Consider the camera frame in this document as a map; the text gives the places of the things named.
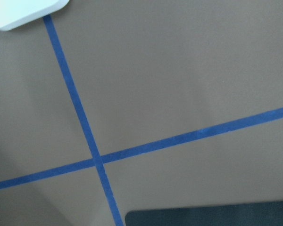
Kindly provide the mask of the black mouse pad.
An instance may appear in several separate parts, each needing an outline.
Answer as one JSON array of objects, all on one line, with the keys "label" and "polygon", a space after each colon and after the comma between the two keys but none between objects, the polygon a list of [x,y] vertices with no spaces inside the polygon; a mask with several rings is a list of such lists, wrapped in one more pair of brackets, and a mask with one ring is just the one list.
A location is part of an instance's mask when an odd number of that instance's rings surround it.
[{"label": "black mouse pad", "polygon": [[283,226],[283,201],[130,211],[127,226]]}]

